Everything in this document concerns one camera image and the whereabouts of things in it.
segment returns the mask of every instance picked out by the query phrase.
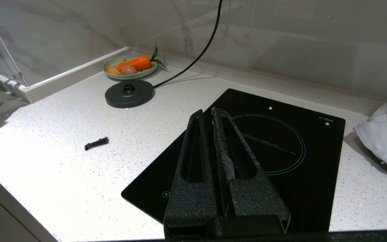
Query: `cable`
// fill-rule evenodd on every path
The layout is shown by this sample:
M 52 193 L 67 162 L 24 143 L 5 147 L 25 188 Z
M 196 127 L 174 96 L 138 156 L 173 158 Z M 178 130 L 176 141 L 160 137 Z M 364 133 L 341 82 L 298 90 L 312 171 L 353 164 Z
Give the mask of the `cable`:
M 219 19 L 220 19 L 220 11 L 221 11 L 221 7 L 222 7 L 222 2 L 223 0 L 219 0 L 219 7 L 218 7 L 218 16 L 216 18 L 216 24 L 215 24 L 215 29 L 213 29 L 213 33 L 210 37 L 210 40 L 209 40 L 209 43 L 207 43 L 206 47 L 204 48 L 204 50 L 201 52 L 201 54 L 188 66 L 186 67 L 184 70 L 182 70 L 181 72 L 179 72 L 178 74 L 174 75 L 173 77 L 169 78 L 168 80 L 166 81 L 163 81 L 159 84 L 156 84 L 155 86 L 153 86 L 153 88 L 157 88 L 159 87 L 160 85 L 163 85 L 163 84 L 166 84 L 167 82 L 173 80 L 174 78 L 178 77 L 179 75 L 183 74 L 185 71 L 189 70 L 189 68 L 191 68 L 202 56 L 203 54 L 206 52 L 206 50 L 209 48 L 210 44 L 212 43 L 213 41 L 213 38 L 216 34 L 216 30 L 218 29 L 218 25 L 219 25 Z

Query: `white speckled countertop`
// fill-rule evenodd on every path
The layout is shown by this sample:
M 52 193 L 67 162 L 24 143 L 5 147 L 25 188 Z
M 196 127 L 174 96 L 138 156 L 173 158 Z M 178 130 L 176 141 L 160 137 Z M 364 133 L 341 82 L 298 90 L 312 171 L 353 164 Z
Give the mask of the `white speckled countertop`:
M 169 67 L 152 84 L 181 69 Z M 244 84 L 186 72 L 132 109 L 106 104 L 103 73 L 20 108 L 0 128 L 0 183 L 58 240 L 163 238 L 160 223 L 120 192 L 226 89 L 238 89 L 346 120 L 330 231 L 387 229 L 387 173 L 352 128 L 368 117 Z M 84 145 L 107 136 L 110 143 Z

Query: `plate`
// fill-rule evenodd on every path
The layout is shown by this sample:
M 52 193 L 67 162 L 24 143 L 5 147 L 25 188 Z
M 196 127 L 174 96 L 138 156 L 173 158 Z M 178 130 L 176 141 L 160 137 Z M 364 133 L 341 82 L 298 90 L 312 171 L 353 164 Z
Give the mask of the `plate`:
M 134 80 L 134 79 L 145 77 L 146 75 L 152 74 L 158 68 L 158 63 L 155 63 L 154 67 L 150 68 L 149 70 L 147 70 L 145 72 L 137 72 L 135 74 L 130 74 L 130 75 L 114 75 L 114 74 L 110 74 L 110 73 L 106 72 L 106 70 L 105 70 L 106 67 L 113 67 L 117 63 L 120 63 L 123 59 L 126 59 L 127 61 L 131 61 L 131 60 L 134 60 L 134 59 L 136 59 L 136 58 L 138 58 L 140 56 L 143 56 L 143 55 L 147 55 L 147 54 L 143 54 L 143 53 L 140 53 L 140 54 L 127 54 L 127 55 L 120 55 L 118 57 L 114 57 L 113 59 L 108 60 L 106 63 L 104 63 L 102 65 L 102 71 L 109 78 L 114 78 L 114 79 L 117 79 L 117 80 Z

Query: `egg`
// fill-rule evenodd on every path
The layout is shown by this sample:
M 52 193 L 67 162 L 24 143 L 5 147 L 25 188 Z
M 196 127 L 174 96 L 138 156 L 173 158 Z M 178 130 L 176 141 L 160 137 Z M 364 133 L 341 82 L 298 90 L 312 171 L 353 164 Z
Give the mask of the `egg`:
M 133 67 L 133 66 L 124 66 L 124 67 L 122 67 L 122 69 L 120 70 L 120 73 L 121 73 L 122 75 L 131 75 L 131 74 L 137 73 L 137 70 L 136 70 L 135 67 Z

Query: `black glass cooktop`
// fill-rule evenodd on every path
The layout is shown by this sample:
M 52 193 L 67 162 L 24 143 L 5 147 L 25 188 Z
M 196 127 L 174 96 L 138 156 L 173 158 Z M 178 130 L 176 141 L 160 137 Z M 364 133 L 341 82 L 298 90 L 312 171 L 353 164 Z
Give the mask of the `black glass cooktop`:
M 289 208 L 287 232 L 327 232 L 345 120 L 228 89 L 204 112 L 211 137 L 213 107 L 232 116 Z M 124 199 L 160 222 L 183 139 L 184 133 L 122 192 Z

